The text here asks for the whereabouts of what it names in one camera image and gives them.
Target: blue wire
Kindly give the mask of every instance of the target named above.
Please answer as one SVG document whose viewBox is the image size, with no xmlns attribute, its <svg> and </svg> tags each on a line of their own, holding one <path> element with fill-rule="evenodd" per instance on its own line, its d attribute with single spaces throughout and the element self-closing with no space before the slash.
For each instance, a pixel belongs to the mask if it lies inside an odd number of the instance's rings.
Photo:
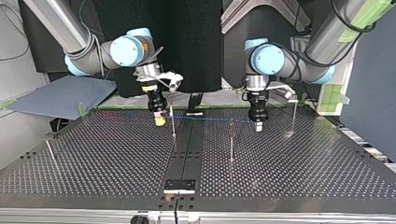
<svg viewBox="0 0 396 224">
<path fill-rule="evenodd" d="M 253 121 L 248 119 L 230 119 L 230 118 L 212 118 L 212 119 L 204 119 L 204 118 L 193 118 L 193 117 L 182 117 L 182 116 L 174 116 L 174 119 L 196 119 L 196 120 L 211 120 L 211 121 L 235 121 L 235 122 L 245 122 L 245 123 L 253 123 Z"/>
</svg>

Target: perforated metal plate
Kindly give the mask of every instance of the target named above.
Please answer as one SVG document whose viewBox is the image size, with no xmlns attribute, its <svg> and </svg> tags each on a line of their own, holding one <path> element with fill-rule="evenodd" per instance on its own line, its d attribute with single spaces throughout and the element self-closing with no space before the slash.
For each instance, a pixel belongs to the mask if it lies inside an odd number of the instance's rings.
<svg viewBox="0 0 396 224">
<path fill-rule="evenodd" d="M 156 127 L 148 111 L 97 111 L 51 143 L 56 161 L 47 149 L 25 156 L 1 180 L 0 196 L 110 198 L 158 208 L 174 144 L 171 123 Z"/>
<path fill-rule="evenodd" d="M 329 121 L 298 109 L 292 128 L 292 108 L 269 113 L 262 133 L 247 109 L 206 110 L 213 120 L 194 122 L 205 123 L 201 172 L 184 177 L 199 178 L 196 210 L 396 213 L 396 176 Z M 224 118 L 236 125 L 233 161 Z"/>
</svg>

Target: black backdrop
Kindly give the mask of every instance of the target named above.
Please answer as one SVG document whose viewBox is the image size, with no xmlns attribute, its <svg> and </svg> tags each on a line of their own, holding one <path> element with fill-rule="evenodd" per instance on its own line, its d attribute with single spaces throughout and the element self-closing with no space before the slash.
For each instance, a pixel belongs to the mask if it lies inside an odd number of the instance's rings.
<svg viewBox="0 0 396 224">
<path fill-rule="evenodd" d="M 221 0 L 94 0 L 105 40 L 126 31 L 147 27 L 156 48 L 164 46 L 159 60 L 164 70 L 185 78 L 180 91 L 217 91 L 221 85 Z M 139 94 L 134 69 L 115 70 L 122 96 Z"/>
</svg>

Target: blue cap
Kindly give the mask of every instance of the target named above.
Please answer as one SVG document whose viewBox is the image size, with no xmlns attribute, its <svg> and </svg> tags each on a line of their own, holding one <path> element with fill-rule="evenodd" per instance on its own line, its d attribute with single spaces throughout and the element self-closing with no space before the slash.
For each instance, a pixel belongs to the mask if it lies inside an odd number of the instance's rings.
<svg viewBox="0 0 396 224">
<path fill-rule="evenodd" d="M 151 36 L 151 32 L 149 31 L 148 28 L 139 28 L 139 29 L 134 29 L 130 30 L 126 33 L 128 36 L 137 36 L 137 35 L 143 35 L 143 36 Z"/>
<path fill-rule="evenodd" d="M 90 76 L 90 74 L 84 73 L 83 71 L 79 70 L 74 64 L 73 62 L 70 60 L 69 56 L 65 55 L 64 56 L 64 63 L 66 63 L 67 69 L 69 69 L 69 71 L 78 77 L 83 77 L 83 76 Z"/>
<path fill-rule="evenodd" d="M 254 39 L 254 40 L 247 40 L 245 42 L 245 50 L 251 49 L 253 47 L 257 47 L 260 44 L 267 43 L 268 39 L 267 38 L 260 38 L 260 39 Z"/>
<path fill-rule="evenodd" d="M 273 75 L 282 69 L 285 55 L 280 48 L 268 44 L 255 49 L 250 60 L 252 67 L 259 74 Z"/>
<path fill-rule="evenodd" d="M 137 38 L 125 35 L 111 43 L 111 58 L 120 66 L 135 66 L 143 60 L 144 54 L 142 44 Z"/>
<path fill-rule="evenodd" d="M 335 65 L 330 66 L 329 69 L 327 69 L 326 74 L 321 77 L 319 80 L 312 82 L 312 84 L 324 84 L 330 80 L 332 80 L 332 75 L 335 73 Z"/>
</svg>

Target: robotic arm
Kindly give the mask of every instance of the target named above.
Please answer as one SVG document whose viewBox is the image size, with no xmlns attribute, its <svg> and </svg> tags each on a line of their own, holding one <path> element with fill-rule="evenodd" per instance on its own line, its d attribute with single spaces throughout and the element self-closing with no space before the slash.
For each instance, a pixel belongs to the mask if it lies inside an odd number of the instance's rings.
<svg viewBox="0 0 396 224">
<path fill-rule="evenodd" d="M 88 27 L 81 24 L 63 0 L 24 0 L 64 48 L 64 61 L 76 76 L 90 76 L 120 67 L 135 67 L 137 81 L 148 95 L 148 109 L 156 125 L 165 124 L 167 103 L 162 94 L 162 79 L 169 79 L 169 90 L 176 91 L 183 76 L 163 73 L 157 61 L 162 49 L 155 50 L 147 28 L 127 32 L 113 41 L 100 44 Z"/>
<path fill-rule="evenodd" d="M 335 65 L 344 59 L 362 33 L 370 32 L 395 1 L 332 0 L 333 13 L 320 27 L 303 54 L 291 51 L 266 38 L 248 40 L 245 44 L 246 89 L 251 108 L 249 117 L 256 131 L 268 118 L 269 76 L 295 81 L 324 84 L 332 79 Z"/>
</svg>

